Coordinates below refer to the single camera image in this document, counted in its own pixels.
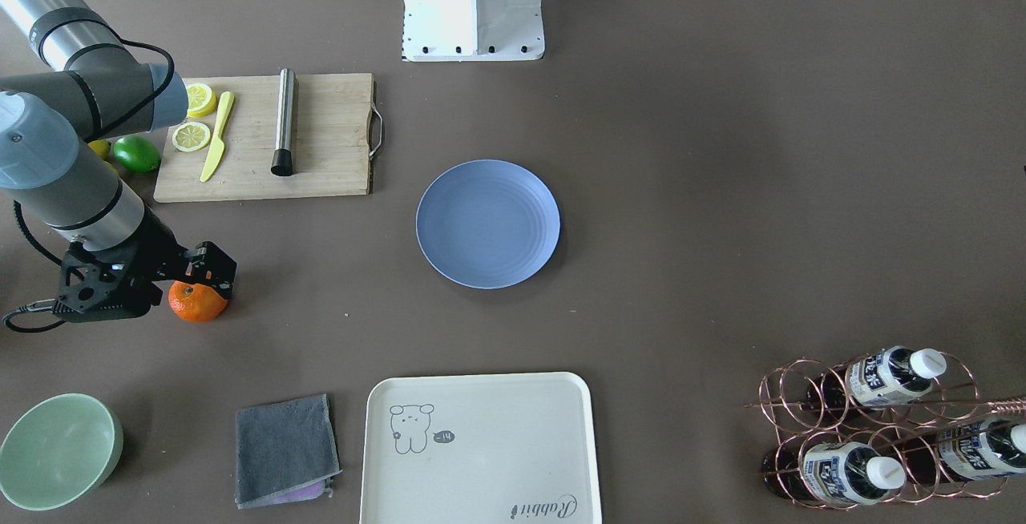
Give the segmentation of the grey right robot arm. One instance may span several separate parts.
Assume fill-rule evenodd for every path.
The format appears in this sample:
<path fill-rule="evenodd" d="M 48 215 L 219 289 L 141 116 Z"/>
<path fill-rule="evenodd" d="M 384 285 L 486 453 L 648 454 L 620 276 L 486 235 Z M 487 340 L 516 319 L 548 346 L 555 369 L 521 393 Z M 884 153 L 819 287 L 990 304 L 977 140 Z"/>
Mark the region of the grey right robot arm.
<path fill-rule="evenodd" d="M 55 324 L 146 315 L 159 283 L 205 284 L 230 299 L 236 261 L 212 242 L 176 242 L 89 142 L 182 123 L 187 91 L 169 53 L 157 63 L 132 54 L 84 0 L 2 0 L 2 9 L 48 66 L 44 74 L 2 78 L 2 189 L 15 219 L 28 210 L 67 240 L 55 297 L 4 316 L 51 313 Z"/>

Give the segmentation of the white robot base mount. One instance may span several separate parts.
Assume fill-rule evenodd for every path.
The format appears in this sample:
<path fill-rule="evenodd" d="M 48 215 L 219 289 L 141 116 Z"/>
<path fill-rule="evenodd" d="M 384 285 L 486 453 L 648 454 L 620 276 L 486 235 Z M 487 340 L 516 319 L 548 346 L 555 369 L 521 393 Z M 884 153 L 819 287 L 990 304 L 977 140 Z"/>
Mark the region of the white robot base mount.
<path fill-rule="evenodd" d="M 542 0 L 403 2 L 403 61 L 514 62 L 545 54 Z"/>

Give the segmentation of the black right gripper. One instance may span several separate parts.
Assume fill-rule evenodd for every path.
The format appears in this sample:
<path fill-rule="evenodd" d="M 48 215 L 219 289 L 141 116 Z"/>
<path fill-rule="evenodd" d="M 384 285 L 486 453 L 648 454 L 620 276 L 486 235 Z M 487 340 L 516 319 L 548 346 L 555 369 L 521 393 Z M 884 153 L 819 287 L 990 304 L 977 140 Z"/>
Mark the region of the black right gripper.
<path fill-rule="evenodd" d="M 85 323 L 147 315 L 161 303 L 158 280 L 184 276 L 184 283 L 205 284 L 221 298 L 233 298 L 237 264 L 210 240 L 187 250 L 170 228 L 144 210 L 139 228 L 123 243 L 88 252 L 73 244 L 63 257 L 54 316 Z"/>

